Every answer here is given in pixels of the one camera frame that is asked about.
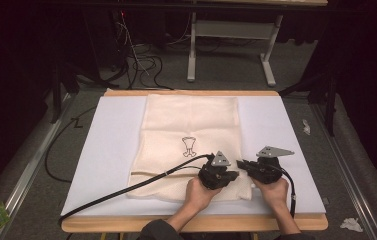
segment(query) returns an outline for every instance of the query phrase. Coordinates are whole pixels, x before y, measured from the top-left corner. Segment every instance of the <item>fabric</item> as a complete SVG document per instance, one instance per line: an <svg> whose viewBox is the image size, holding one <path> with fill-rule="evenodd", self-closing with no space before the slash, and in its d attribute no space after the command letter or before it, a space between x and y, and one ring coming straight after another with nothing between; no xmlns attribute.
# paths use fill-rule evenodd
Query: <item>fabric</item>
<svg viewBox="0 0 377 240"><path fill-rule="evenodd" d="M185 240L189 240L189 234L184 234ZM216 238L210 238L213 234L205 234L207 238L204 239L222 239L221 234L217 234ZM142 230L139 240L181 240L182 238L167 222L158 219L148 223ZM314 240L313 236L309 236L303 233L282 235L278 239L280 240Z"/></svg>
<svg viewBox="0 0 377 240"><path fill-rule="evenodd" d="M149 95L128 185L164 173L195 156L218 151L232 163L228 171L239 171L236 160L241 159L241 130L237 98ZM198 175L198 168L206 162L206 158L198 159L188 164L197 168L179 170L129 192L128 196L182 201L187 182ZM244 171L239 173L213 200L251 199L251 180Z"/></svg>

